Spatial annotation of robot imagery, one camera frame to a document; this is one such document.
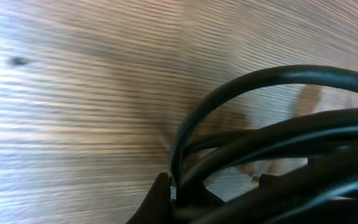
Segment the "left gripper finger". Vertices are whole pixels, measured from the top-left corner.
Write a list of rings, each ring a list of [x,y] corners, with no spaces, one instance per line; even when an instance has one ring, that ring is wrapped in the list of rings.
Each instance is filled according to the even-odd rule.
[[[166,224],[172,220],[170,178],[159,173],[138,210],[126,224]]]

